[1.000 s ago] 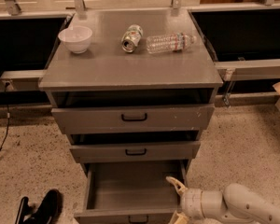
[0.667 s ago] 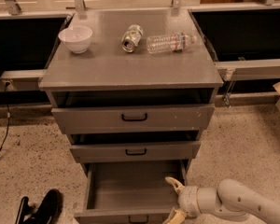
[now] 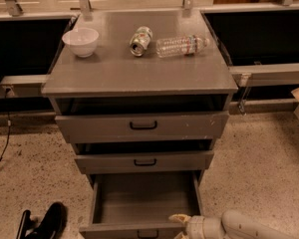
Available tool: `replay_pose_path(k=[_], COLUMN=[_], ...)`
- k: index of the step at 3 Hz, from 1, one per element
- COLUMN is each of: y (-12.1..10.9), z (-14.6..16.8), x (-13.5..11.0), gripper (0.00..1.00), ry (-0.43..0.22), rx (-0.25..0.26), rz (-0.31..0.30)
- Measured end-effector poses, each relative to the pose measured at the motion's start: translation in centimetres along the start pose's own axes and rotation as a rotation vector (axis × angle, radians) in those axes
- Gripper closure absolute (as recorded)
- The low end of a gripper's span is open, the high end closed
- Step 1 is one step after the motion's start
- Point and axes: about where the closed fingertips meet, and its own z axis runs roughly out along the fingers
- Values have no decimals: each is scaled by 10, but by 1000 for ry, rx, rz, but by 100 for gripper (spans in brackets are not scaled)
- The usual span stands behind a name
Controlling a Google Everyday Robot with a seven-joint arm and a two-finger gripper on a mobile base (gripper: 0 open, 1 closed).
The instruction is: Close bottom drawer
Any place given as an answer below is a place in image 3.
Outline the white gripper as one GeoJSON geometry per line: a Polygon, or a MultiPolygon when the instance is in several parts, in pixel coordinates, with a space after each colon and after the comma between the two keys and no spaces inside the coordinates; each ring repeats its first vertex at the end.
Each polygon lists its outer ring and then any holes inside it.
{"type": "Polygon", "coordinates": [[[203,216],[188,216],[186,214],[173,214],[168,217],[171,222],[179,222],[185,225],[185,235],[180,232],[173,239],[205,239],[203,232],[203,216]]]}

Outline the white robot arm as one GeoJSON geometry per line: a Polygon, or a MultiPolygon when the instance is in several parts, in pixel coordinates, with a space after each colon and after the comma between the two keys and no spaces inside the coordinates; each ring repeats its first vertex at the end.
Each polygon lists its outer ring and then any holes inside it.
{"type": "Polygon", "coordinates": [[[183,227],[174,239],[294,239],[232,209],[220,218],[173,214],[168,219],[183,227]]]}

